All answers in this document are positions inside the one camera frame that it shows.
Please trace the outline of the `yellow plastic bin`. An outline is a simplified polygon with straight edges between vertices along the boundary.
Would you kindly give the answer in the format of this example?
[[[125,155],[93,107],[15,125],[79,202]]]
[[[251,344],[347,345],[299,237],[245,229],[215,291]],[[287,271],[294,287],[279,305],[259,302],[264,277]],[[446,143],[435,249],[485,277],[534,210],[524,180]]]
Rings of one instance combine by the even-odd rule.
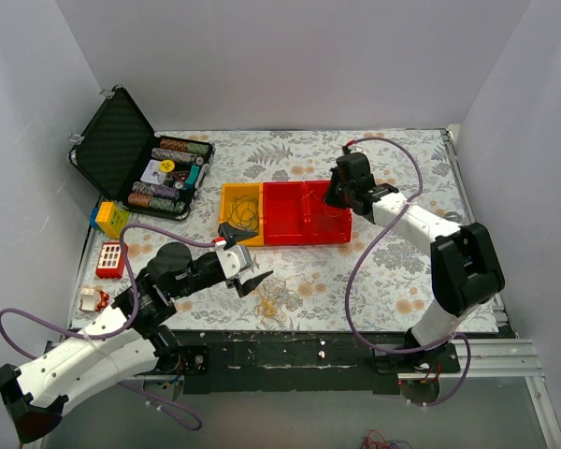
[[[228,222],[233,227],[251,230],[258,237],[247,239],[248,247],[261,247],[264,243],[263,184],[226,183],[221,190],[219,223]]]

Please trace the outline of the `red double plastic bin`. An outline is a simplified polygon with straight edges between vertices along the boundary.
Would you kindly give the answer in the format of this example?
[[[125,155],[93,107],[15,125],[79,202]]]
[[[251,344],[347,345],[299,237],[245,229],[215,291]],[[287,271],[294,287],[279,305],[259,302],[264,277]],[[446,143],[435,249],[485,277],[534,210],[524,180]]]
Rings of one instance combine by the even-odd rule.
[[[348,243],[352,215],[324,203],[329,181],[274,181],[263,184],[265,246]]]

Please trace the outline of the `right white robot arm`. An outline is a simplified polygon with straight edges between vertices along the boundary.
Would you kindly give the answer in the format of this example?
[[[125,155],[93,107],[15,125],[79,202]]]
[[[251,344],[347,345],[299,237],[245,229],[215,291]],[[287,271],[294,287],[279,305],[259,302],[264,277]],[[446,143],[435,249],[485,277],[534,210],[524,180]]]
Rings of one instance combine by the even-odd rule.
[[[397,350],[411,369],[428,370],[439,359],[437,347],[478,306],[504,289],[505,278],[490,233],[480,223],[461,225],[415,205],[422,186],[404,196],[391,184],[376,183],[367,156],[361,152],[345,152],[336,163],[325,203],[349,209],[381,228],[355,265],[362,267],[391,231],[430,259],[434,299],[408,330],[405,347]]]

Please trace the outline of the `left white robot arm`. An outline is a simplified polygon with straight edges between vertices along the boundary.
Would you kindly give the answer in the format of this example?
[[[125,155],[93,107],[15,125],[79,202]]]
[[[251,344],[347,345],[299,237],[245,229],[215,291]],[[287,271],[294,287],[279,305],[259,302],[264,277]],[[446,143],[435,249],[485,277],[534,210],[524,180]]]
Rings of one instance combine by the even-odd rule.
[[[0,396],[20,443],[42,439],[82,401],[136,374],[184,370],[191,356],[165,321],[175,299],[224,283],[245,297],[266,278],[239,276],[252,267],[243,241],[256,232],[224,222],[218,237],[191,254],[194,241],[173,236],[86,327],[39,357],[0,367]]]

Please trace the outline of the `floral table mat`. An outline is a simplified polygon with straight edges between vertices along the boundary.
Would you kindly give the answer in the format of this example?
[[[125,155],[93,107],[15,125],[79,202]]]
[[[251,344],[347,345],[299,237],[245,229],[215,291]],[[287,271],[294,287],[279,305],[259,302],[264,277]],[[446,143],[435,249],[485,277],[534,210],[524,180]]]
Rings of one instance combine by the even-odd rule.
[[[188,139],[216,149],[210,171],[182,223],[132,215],[125,241],[139,270],[171,234],[206,241],[217,231],[221,188],[231,182],[327,180],[341,147],[358,138],[377,182],[412,195],[438,216],[454,211],[471,220],[453,153],[442,130],[188,131]],[[355,264],[380,229],[352,220],[348,243],[310,247],[265,247],[251,251],[252,273],[273,270],[246,297],[223,285],[181,298],[169,327],[177,330],[304,330],[403,332],[431,304],[428,258],[397,234],[386,235],[362,267]]]

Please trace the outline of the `yellow blue toy block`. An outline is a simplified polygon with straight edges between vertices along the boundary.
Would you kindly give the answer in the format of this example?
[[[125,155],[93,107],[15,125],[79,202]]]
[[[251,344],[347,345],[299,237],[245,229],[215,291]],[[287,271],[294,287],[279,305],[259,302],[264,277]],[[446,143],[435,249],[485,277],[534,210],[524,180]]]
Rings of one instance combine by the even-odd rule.
[[[122,229],[127,225],[130,212],[120,209],[116,203],[102,201],[95,207],[90,217],[90,225],[105,233],[110,239],[119,239]]]

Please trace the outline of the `small red white toy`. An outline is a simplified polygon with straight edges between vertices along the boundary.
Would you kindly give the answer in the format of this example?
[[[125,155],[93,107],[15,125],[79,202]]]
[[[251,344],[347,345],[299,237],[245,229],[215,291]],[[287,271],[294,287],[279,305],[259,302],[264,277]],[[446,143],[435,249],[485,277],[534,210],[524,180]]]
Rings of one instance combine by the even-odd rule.
[[[99,290],[88,287],[83,287],[79,294],[79,309],[84,312],[100,312],[107,305],[109,301],[109,294]]]

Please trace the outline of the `black microphone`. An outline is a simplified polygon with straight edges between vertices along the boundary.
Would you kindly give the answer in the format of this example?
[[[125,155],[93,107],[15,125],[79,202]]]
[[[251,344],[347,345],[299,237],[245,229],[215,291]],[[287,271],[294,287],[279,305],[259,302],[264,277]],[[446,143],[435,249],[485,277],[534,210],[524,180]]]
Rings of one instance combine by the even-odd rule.
[[[444,215],[444,218],[445,218],[446,220],[449,220],[449,221],[452,221],[452,222],[456,222],[456,223],[459,223],[459,224],[462,224],[462,223],[463,223],[463,218],[462,218],[462,216],[461,216],[460,214],[458,214],[457,212],[454,212],[454,211],[447,212],[447,213]]]

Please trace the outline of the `black poker chip case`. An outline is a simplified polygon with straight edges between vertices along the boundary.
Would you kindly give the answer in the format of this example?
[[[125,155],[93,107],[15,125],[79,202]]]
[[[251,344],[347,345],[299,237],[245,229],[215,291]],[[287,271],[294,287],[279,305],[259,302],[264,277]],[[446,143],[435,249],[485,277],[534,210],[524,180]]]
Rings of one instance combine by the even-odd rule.
[[[121,85],[104,90],[101,106],[68,161],[106,200],[131,212],[185,221],[215,154],[210,142],[158,137]]]

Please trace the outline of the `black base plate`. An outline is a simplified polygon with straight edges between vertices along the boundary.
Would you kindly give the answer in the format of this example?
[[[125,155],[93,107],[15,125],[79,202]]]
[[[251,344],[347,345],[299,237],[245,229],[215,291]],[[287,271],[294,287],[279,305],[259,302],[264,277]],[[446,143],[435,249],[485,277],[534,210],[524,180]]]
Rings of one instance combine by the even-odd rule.
[[[454,344],[430,354],[384,355],[349,332],[180,331],[166,370],[135,376],[185,395],[243,392],[367,391],[397,395],[411,377],[437,390],[464,363]]]

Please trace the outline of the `aluminium frame rail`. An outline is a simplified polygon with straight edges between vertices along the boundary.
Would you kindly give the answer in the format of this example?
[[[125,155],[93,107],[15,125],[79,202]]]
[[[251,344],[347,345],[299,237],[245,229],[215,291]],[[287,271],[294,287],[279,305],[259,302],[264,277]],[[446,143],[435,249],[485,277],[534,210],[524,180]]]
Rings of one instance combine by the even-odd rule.
[[[543,368],[531,339],[469,340],[468,378],[542,377]]]

